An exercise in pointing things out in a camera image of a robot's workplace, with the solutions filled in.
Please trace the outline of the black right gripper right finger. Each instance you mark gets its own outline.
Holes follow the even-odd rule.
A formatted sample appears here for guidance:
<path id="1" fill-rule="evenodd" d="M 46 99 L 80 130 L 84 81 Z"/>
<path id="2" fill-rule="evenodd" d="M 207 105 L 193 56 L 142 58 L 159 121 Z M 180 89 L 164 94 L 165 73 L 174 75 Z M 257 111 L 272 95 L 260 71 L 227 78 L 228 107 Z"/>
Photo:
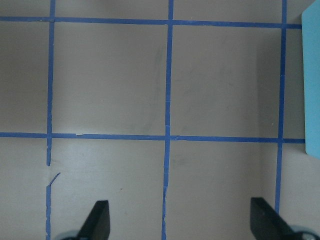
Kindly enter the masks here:
<path id="1" fill-rule="evenodd" d="M 250 199 L 250 230 L 256 240 L 297 240 L 296 233 L 262 197 Z"/>

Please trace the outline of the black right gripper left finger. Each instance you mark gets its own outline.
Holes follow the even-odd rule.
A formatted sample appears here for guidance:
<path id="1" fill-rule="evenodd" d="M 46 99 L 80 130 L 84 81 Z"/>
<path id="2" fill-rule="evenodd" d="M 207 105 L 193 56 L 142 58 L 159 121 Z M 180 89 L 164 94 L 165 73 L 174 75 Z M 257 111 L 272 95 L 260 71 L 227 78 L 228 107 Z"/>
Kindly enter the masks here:
<path id="1" fill-rule="evenodd" d="M 83 226 L 76 235 L 76 240 L 108 240 L 111 232 L 108 200 L 97 201 Z"/>

